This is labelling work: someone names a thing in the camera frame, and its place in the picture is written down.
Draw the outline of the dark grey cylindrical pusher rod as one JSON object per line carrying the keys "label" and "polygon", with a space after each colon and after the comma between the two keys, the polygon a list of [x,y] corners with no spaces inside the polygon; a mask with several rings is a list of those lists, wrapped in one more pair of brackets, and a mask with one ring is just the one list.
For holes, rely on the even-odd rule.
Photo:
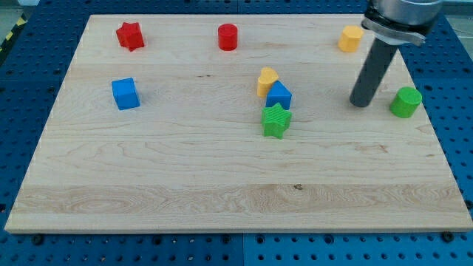
{"label": "dark grey cylindrical pusher rod", "polygon": [[398,47],[376,38],[367,54],[355,85],[350,102],[357,107],[367,107],[380,86]]}

